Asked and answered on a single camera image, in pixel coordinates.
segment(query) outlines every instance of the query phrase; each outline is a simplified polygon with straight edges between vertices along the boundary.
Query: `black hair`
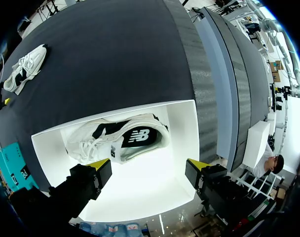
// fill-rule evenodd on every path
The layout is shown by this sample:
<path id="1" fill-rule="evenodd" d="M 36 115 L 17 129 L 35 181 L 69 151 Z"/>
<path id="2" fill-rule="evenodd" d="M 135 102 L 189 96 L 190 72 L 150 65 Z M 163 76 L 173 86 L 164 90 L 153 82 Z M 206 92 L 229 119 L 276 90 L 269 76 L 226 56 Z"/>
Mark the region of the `black hair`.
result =
<path id="1" fill-rule="evenodd" d="M 273 173 L 278 174 L 284 167 L 284 158 L 282 155 L 277 156 L 277 164 L 274 167 Z"/>

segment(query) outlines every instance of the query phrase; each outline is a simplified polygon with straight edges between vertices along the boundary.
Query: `black label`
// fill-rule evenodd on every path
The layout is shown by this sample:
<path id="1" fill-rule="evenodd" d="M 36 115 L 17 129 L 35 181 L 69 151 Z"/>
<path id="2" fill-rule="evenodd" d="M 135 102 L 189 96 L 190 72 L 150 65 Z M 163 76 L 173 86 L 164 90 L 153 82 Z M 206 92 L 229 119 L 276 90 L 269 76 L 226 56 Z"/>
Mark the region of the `black label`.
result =
<path id="1" fill-rule="evenodd" d="M 28 170 L 27 166 L 25 165 L 22 169 L 21 169 L 21 174 L 23 175 L 23 178 L 25 180 L 27 180 L 27 178 L 30 176 L 30 171 Z"/>
<path id="2" fill-rule="evenodd" d="M 17 186 L 17 185 L 18 185 L 18 182 L 17 182 L 17 180 L 16 180 L 16 178 L 15 178 L 15 175 L 14 175 L 14 174 L 11 174 L 11 178 L 12 178 L 14 184 Z"/>

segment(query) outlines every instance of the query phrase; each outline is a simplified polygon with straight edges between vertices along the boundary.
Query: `new balance logo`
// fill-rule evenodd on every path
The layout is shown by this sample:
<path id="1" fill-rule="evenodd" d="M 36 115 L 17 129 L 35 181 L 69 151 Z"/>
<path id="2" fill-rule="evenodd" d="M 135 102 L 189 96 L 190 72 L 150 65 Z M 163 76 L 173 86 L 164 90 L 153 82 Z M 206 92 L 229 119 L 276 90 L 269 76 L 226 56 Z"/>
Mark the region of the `new balance logo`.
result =
<path id="1" fill-rule="evenodd" d="M 150 130 L 149 129 L 141 129 L 139 132 L 133 131 L 131 134 L 131 137 L 129 138 L 128 142 L 140 142 L 140 141 L 145 141 L 148 139 L 148 134 L 149 134 Z"/>
<path id="2" fill-rule="evenodd" d="M 115 147 L 111 146 L 111 156 L 115 158 Z"/>

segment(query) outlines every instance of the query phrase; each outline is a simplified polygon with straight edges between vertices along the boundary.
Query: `shoelace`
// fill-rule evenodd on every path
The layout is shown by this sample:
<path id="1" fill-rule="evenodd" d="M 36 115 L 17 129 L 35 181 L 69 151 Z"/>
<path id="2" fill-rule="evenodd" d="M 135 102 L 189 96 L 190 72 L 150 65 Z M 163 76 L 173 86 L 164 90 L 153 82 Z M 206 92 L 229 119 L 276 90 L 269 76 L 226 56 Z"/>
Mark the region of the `shoelace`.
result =
<path id="1" fill-rule="evenodd" d="M 94 160 L 95 155 L 98 153 L 98 149 L 96 147 L 97 143 L 102 141 L 101 138 L 98 139 L 90 139 L 87 141 L 80 141 L 79 147 L 84 154 L 83 158 L 88 160 Z"/>
<path id="2" fill-rule="evenodd" d="M 27 73 L 29 73 L 30 75 L 36 76 L 36 75 L 39 73 L 39 71 L 36 72 L 36 73 L 32 73 L 32 72 L 30 71 L 31 68 L 32 68 L 33 65 L 34 65 L 34 62 L 33 62 L 33 60 L 31 59 L 29 53 L 26 54 L 23 58 L 20 58 L 20 59 L 18 60 L 18 65 L 19 65 L 21 68 L 23 68 L 23 69 L 24 69 Z"/>

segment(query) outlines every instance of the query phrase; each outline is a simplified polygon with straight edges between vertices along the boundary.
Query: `black and white sneaker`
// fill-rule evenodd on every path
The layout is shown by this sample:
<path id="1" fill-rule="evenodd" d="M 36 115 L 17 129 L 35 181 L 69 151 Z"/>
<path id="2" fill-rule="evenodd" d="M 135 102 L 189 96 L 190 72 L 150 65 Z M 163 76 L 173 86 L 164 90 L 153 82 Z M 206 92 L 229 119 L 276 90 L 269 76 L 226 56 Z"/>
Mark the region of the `black and white sneaker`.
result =
<path id="1" fill-rule="evenodd" d="M 138 155 L 166 147 L 170 142 L 167 126 L 153 114 L 138 115 L 120 122 L 103 118 L 90 121 L 67 140 L 70 157 L 82 164 L 110 158 L 124 163 Z"/>
<path id="2" fill-rule="evenodd" d="M 25 83 L 32 80 L 40 72 L 39 70 L 45 60 L 46 53 L 47 45 L 41 44 L 20 58 L 18 62 L 12 66 L 13 72 L 10 77 L 5 80 L 3 85 L 4 89 L 19 95 Z"/>

